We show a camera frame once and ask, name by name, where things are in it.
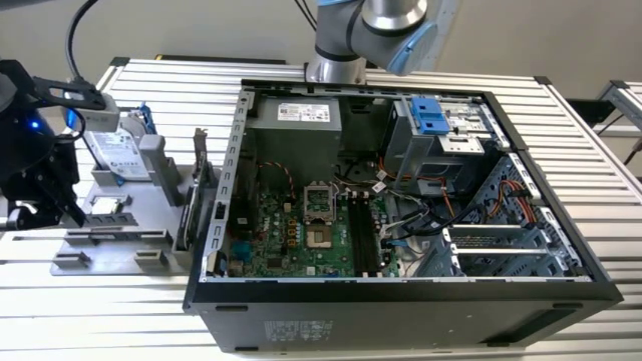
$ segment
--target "wire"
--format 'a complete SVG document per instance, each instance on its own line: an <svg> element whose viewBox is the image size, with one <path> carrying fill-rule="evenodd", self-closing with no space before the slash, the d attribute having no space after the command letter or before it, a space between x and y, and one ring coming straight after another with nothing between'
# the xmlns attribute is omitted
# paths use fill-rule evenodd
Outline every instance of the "wire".
<svg viewBox="0 0 642 361"><path fill-rule="evenodd" d="M71 111L76 118L79 118L79 122L80 122L80 130L79 130L79 133L75 135L75 136L70 136L70 135L59 135L56 137L56 140L59 141L59 143L62 144L66 144L66 143L74 143L75 141L78 141L83 135L85 135L85 131L87 129L87 120L85 119L85 116L83 114L74 108L67 108L68 111Z"/></svg>
<svg viewBox="0 0 642 361"><path fill-rule="evenodd" d="M629 156L626 157L626 160L624 161L625 165L628 165L633 161L633 157L636 156L636 153L638 153L638 152L632 150L632 152L629 153Z"/></svg>
<svg viewBox="0 0 642 361"><path fill-rule="evenodd" d="M314 25L315 23L314 23L313 20L309 18L309 14L305 12L303 7L301 6L299 1L298 1L298 0L294 0L294 3L295 3L297 6L299 7L299 10L301 10L301 13L302 13L303 16L305 16L305 19L309 20L309 24L310 24L310 26L313 27L313 30L317 31L317 26Z"/></svg>
<svg viewBox="0 0 642 361"><path fill-rule="evenodd" d="M83 4L79 11L76 11L76 14L71 18L70 29L67 30L67 41L66 41L67 63L70 64L71 74L74 75L74 80L76 81L86 81L86 80L80 76L79 66L76 65L76 59L74 57L74 35L76 33L76 28L79 27L79 23L85 17L85 14L90 11L91 7L97 2L99 2L99 0L89 0Z"/></svg>
<svg viewBox="0 0 642 361"><path fill-rule="evenodd" d="M418 230L414 230L412 232L409 232L408 235L405 235L403 237L399 237L398 239L406 239L406 238L410 238L413 237L414 235L418 235L418 236L429 236L429 235L438 235L440 232L448 227L450 226L452 224L456 224L456 223L460 223L460 221L466 218L466 216L473 212L473 211L480 211L480 213L482 214L482 220L485 220L488 218L488 210L486 210L486 207L485 205L481 205L481 204L476 204L476 205L469 205L461 214L457 215L457 217L453 217L450 218L444 224L441 224L440 226L432 228L432 229L418 229Z"/></svg>
<svg viewBox="0 0 642 361"><path fill-rule="evenodd" d="M275 167L281 168L281 170L285 172L285 175L289 176L290 195L291 195L293 199L297 199L297 195L294 194L294 180L293 180L293 175L290 174L289 169L281 163L277 163L277 162L259 163L259 168L263 168L267 165L271 165L271 166L275 166Z"/></svg>
<svg viewBox="0 0 642 361"><path fill-rule="evenodd" d="M386 170L386 167L383 165L383 157L379 156L379 170L383 171L383 173L386 173L386 176L393 178L394 180L397 179L397 174L395 173L390 173L387 170ZM405 175L402 179L412 179L413 177L409 176L409 175ZM446 192L446 178L445 177L424 177L424 176L420 176L418 179L424 179L425 181L441 181L442 182L442 195L444 195L444 202L446 203L446 206L449 208L449 212L450 212L450 216L454 217L454 209L453 209L453 205L450 204L450 199L449 199L449 194Z"/></svg>
<svg viewBox="0 0 642 361"><path fill-rule="evenodd" d="M498 201L496 203L496 206L493 207L492 212L489 213L490 217L494 217L500 209L502 208L502 203L504 203L504 185L508 184L508 186L512 188L513 191L516 190L524 190L524 185L518 181L513 180L502 180L500 182L500 189L498 189ZM537 217L536 217L536 212L533 211L530 205L528 204L528 201L524 197L517 197L517 202L520 207L522 208L524 212L524 217L529 223L537 222Z"/></svg>
<svg viewBox="0 0 642 361"><path fill-rule="evenodd" d="M310 11L309 2L306 0L302 0L302 1L303 1L305 10L309 12L309 15L310 15L310 19L313 19L314 25L317 25L317 19L314 18L313 11Z"/></svg>
<svg viewBox="0 0 642 361"><path fill-rule="evenodd" d="M614 120L612 120L612 122L600 130L600 132L597 132L597 135L600 136L604 131L606 129L609 129L609 126L612 126L613 124L616 124L616 122L624 117L624 114L621 114Z"/></svg>

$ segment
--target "slotted aluminum surface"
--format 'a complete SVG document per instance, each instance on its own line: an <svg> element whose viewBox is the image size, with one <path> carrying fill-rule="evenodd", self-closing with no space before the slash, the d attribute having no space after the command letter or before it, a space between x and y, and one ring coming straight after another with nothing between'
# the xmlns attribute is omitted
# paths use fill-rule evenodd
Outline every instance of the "slotted aluminum surface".
<svg viewBox="0 0 642 361"><path fill-rule="evenodd" d="M110 67L101 86L119 106L142 101L179 164L194 162L194 129L209 129L209 157L221 164L242 78L302 80L301 66L133 60ZM525 350L464 351L458 359L521 361L642 359L642 207L640 192L598 139L552 88L532 77L370 71L381 86L496 93L568 211L604 261L625 301ZM91 156L79 142L80 196ZM238 359L223 354L199 317L182 311L187 277L52 277L63 231L6 235L0 241L0 359ZM452 359L422 350L269 355L314 359Z"/></svg>

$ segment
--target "blue plastic tab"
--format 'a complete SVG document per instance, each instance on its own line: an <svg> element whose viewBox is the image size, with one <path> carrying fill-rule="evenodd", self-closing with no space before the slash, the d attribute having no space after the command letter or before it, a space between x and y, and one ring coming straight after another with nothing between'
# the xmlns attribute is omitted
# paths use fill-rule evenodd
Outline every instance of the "blue plastic tab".
<svg viewBox="0 0 642 361"><path fill-rule="evenodd" d="M437 99L414 97L410 100L410 112L420 122L422 134L449 134L450 125Z"/></svg>

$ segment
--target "sticker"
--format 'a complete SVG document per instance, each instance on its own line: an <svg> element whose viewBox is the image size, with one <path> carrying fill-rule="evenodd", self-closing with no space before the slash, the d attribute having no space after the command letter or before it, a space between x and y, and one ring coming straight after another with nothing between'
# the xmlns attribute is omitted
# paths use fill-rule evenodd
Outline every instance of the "sticker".
<svg viewBox="0 0 642 361"><path fill-rule="evenodd" d="M331 320L265 321L265 335L273 342L327 341L333 324Z"/></svg>
<svg viewBox="0 0 642 361"><path fill-rule="evenodd" d="M386 171L382 169L382 170L378 172L378 178L379 178L379 180L383 181L387 176L389 176L389 174L387 174Z"/></svg>
<svg viewBox="0 0 642 361"><path fill-rule="evenodd" d="M330 105L282 103L278 120L330 123Z"/></svg>
<svg viewBox="0 0 642 361"><path fill-rule="evenodd" d="M119 128L114 133L93 132L91 136L110 171L127 181L147 181L150 174L130 132Z"/></svg>
<svg viewBox="0 0 642 361"><path fill-rule="evenodd" d="M379 182L373 186L373 190L375 193L379 193L381 191L383 191L385 188L386 188L386 183L383 182Z"/></svg>

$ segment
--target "black cable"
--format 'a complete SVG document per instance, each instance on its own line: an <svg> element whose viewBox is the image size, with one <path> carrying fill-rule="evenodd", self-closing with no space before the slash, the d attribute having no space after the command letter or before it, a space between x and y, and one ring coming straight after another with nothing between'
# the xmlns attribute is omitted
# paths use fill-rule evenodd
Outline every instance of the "black cable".
<svg viewBox="0 0 642 361"><path fill-rule="evenodd" d="M313 11L310 11L309 2L306 0L302 0L302 1L303 1L305 10L309 12L309 15L310 15L310 19L313 19L314 25L317 25L317 19L314 18Z"/></svg>
<svg viewBox="0 0 642 361"><path fill-rule="evenodd" d="M626 160L624 161L624 164L628 165L632 161L633 161L633 157L636 156L638 152L636 152L634 150L632 150L632 152L629 153L629 156L626 157Z"/></svg>
<svg viewBox="0 0 642 361"><path fill-rule="evenodd" d="M456 223L460 223L460 221L466 218L466 216L469 215L469 213L472 211L476 211L478 210L481 213L482 213L482 223L486 222L486 218L488 218L488 210L486 210L486 207L484 205L469 205L469 207L466 207L466 209L462 211L461 214L458 214L456 217L450 218L444 224L441 224L440 226L432 228L432 229L418 229L413 232L409 232L408 235L405 235L403 237L399 237L397 239L406 239L406 238L410 238L413 237L414 235L420 235L420 236L429 236L429 235L438 235L440 232L448 227L450 226L452 224L456 224Z"/></svg>
<svg viewBox="0 0 642 361"><path fill-rule="evenodd" d="M612 122L602 128L602 130L600 130L600 132L597 133L597 135L600 136L604 131L606 129L609 129L609 126L612 126L613 124L616 124L616 122L624 117L624 114L621 114L614 120L612 120Z"/></svg>
<svg viewBox="0 0 642 361"><path fill-rule="evenodd" d="M74 36L76 33L76 28L79 27L80 20L85 17L85 14L90 11L94 4L99 2L99 0L87 0L87 2L80 7L79 11L71 18L70 29L67 30L67 40L66 40L66 55L67 55L67 63L70 64L71 75L74 75L74 80L85 82L86 80L80 76L79 66L76 65L76 59L74 57Z"/></svg>
<svg viewBox="0 0 642 361"><path fill-rule="evenodd" d="M317 31L317 26L314 25L313 20L309 18L309 14L305 12L303 6L301 6L301 3L299 3L298 0L294 0L294 2L297 4L297 6L299 7L299 10L301 10L301 13L305 16L305 19L309 20L309 24L313 27L313 30Z"/></svg>
<svg viewBox="0 0 642 361"><path fill-rule="evenodd" d="M79 122L80 122L80 130L79 130L79 134L76 134L75 136L70 136L70 135L59 135L56 137L56 140L59 141L59 143L74 143L75 141L78 141L83 135L85 135L85 131L87 129L87 120L85 119L85 116L83 114L75 110L74 108L67 108L67 110L70 110L71 112L74 112L76 118L79 119Z"/></svg>

